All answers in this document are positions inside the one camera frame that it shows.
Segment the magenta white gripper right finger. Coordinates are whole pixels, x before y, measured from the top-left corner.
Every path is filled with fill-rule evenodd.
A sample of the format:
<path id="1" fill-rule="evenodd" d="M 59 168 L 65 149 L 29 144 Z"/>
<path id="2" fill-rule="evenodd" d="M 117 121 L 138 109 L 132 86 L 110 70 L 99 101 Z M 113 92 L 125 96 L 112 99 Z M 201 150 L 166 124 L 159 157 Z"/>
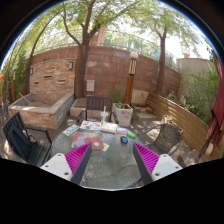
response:
<path id="1" fill-rule="evenodd" d="M 145 185 L 182 169 L 168 154 L 159 155 L 137 143 L 133 144 L 133 154 Z"/>

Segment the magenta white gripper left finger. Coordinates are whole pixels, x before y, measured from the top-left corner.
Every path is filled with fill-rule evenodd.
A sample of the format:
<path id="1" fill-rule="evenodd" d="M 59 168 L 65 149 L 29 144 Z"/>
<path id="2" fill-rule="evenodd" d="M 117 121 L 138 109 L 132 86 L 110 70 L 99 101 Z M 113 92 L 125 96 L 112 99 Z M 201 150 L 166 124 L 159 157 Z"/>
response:
<path id="1" fill-rule="evenodd" d="M 79 185 L 91 153 L 91 144 L 87 143 L 67 154 L 57 153 L 41 169 Z"/>

